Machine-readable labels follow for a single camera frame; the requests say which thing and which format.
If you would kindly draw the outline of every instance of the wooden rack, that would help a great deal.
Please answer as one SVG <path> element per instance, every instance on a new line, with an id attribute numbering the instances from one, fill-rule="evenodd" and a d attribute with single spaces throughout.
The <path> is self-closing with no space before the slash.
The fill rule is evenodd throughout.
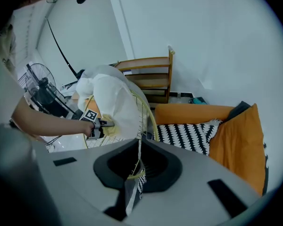
<path id="1" fill-rule="evenodd" d="M 170 46 L 168 46 L 168 49 L 169 57 L 125 60 L 115 66 L 122 72 L 144 68 L 168 68 L 168 73 L 134 73 L 126 75 L 127 79 L 142 89 L 149 103 L 168 103 L 169 101 L 173 55 L 175 52 Z"/>

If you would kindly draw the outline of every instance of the hand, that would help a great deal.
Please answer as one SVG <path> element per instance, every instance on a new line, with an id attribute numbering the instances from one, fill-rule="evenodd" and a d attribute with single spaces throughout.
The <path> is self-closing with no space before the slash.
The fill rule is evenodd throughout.
<path id="1" fill-rule="evenodd" d="M 87 137 L 91 137 L 91 131 L 94 129 L 94 124 L 93 122 L 88 122 L 88 121 L 84 121 L 84 130 L 83 133 L 87 136 Z"/>

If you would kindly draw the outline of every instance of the sofa armrest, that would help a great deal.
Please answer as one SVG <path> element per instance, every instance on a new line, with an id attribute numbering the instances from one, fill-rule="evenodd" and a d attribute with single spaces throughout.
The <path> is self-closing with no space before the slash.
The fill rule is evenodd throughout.
<path id="1" fill-rule="evenodd" d="M 212 119 L 224 121 L 234 107 L 198 104 L 159 104 L 155 109 L 158 125 L 198 124 Z"/>

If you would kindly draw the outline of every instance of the black and white pillow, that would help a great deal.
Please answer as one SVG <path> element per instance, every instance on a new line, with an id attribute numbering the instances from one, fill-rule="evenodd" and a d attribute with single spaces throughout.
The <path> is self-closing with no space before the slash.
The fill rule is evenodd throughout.
<path id="1" fill-rule="evenodd" d="M 208 156 L 219 123 L 157 125 L 159 141 Z"/>

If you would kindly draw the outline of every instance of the forearm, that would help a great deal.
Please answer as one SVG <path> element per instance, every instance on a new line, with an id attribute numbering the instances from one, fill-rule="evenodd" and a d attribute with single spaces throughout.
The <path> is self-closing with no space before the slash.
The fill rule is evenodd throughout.
<path id="1" fill-rule="evenodd" d="M 22 131 L 38 136 L 88 134 L 93 127 L 91 122 L 67 120 L 32 110 L 24 98 L 17 105 L 12 119 Z"/>

